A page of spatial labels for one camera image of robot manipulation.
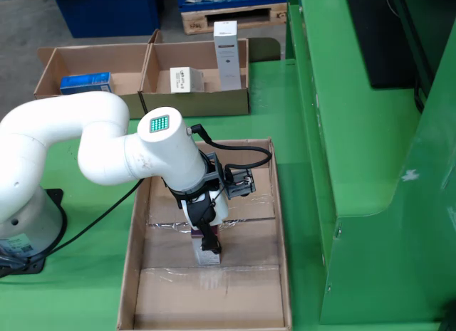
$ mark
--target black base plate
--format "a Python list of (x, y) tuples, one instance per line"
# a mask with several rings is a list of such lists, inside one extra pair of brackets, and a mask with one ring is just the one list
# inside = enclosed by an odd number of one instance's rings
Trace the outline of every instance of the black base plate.
[[(52, 201), (56, 204), (58, 209), (60, 210), (62, 214), (62, 229), (60, 230), (59, 235), (57, 236), (56, 240), (44, 251), (42, 251), (39, 254), (36, 254), (32, 257), (27, 258), (27, 262), (31, 262), (36, 260), (37, 258), (40, 258), (43, 256), (43, 254), (48, 253), (50, 250), (52, 250), (57, 244), (61, 241), (63, 238), (63, 235), (65, 234), (66, 231), (66, 226), (67, 226), (67, 218), (66, 218), (66, 213), (63, 210), (61, 203), (63, 199), (63, 190), (62, 189), (47, 189), (46, 193), (49, 195), (49, 197), (52, 199)], [(46, 262), (46, 259), (44, 258), (43, 260), (34, 263), (32, 266), (26, 267), (23, 270), (13, 272), (11, 275), (24, 275), (24, 274), (38, 274), (40, 273), (43, 268), (44, 268), (44, 263)], [(11, 267), (3, 267), (0, 266), (0, 278), (2, 277), (2, 274), (5, 272), (8, 272), (11, 270)]]

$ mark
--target gray floor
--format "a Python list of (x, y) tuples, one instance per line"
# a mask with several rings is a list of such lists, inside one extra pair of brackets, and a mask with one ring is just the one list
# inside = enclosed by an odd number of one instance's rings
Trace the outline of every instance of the gray floor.
[[(212, 34), (187, 36), (177, 0), (165, 0), (162, 15), (164, 42), (206, 41)], [(239, 37), (269, 36), (285, 44), (285, 26), (247, 28)], [(0, 1), (0, 119), (22, 103), (33, 100), (33, 91), (43, 66), (36, 50), (43, 46), (70, 46), (109, 43), (142, 43), (149, 36), (74, 39), (54, 0)]]

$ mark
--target white robotic arm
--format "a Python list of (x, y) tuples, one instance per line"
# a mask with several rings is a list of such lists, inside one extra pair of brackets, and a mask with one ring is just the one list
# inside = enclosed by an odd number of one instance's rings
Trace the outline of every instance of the white robotic arm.
[[(200, 154), (176, 109), (149, 112), (133, 135), (126, 135), (128, 123), (127, 105), (103, 92), (36, 100), (17, 107), (1, 121), (0, 252), (34, 256), (56, 239), (58, 211), (45, 208), (48, 197), (39, 186), (47, 151), (56, 142), (81, 137), (79, 167), (97, 184), (161, 176), (173, 194), (185, 196), (201, 187), (207, 158)], [(211, 192), (210, 196), (217, 196), (220, 223), (228, 214), (225, 195)], [(31, 247), (24, 247), (24, 242)], [(13, 247), (14, 243), (22, 247)]]

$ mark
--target open cardboard tray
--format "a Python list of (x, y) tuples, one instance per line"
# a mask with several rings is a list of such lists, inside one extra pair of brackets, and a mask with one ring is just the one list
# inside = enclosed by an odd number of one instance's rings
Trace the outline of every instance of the open cardboard tray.
[[(249, 40), (239, 39), (238, 50), (242, 88), (221, 91), (214, 41), (151, 45), (141, 84), (147, 109), (168, 106), (183, 116), (249, 114)], [(171, 93), (170, 68), (181, 66), (203, 72), (203, 93)]]
[[(221, 142), (270, 149), (253, 169), (256, 192), (229, 201), (232, 222), (220, 232), (222, 264), (198, 266), (185, 222), (161, 178), (138, 189), (125, 259), (119, 331), (291, 329), (286, 251), (274, 148), (270, 140)], [(203, 152), (215, 149), (198, 143)], [(217, 149), (224, 164), (257, 162), (263, 154)]]
[(138, 91), (150, 44), (155, 42), (162, 42), (160, 30), (155, 30), (147, 43), (39, 48), (37, 54), (44, 71), (34, 96), (40, 99), (61, 95), (60, 84), (65, 76), (111, 72), (113, 92), (128, 107), (141, 106)]
[[(249, 114), (249, 63), (280, 59), (280, 44), (272, 38), (239, 40), (242, 89), (220, 91), (219, 71), (213, 41), (162, 43), (156, 30), (148, 43), (67, 46), (38, 50), (45, 69), (35, 89), (35, 98), (60, 95), (62, 77), (111, 72), (113, 92), (128, 105), (130, 118), (144, 116), (142, 100), (150, 111), (175, 107), (183, 116)], [(169, 68), (202, 69), (205, 93), (170, 93)]]

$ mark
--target green metal cabinet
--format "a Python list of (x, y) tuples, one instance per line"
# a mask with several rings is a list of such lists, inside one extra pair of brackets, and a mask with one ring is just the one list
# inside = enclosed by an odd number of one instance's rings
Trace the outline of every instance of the green metal cabinet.
[(346, 0), (289, 0), (287, 32), (326, 271), (320, 322), (442, 317), (456, 298), (456, 28), (423, 115), (412, 90), (370, 87)]

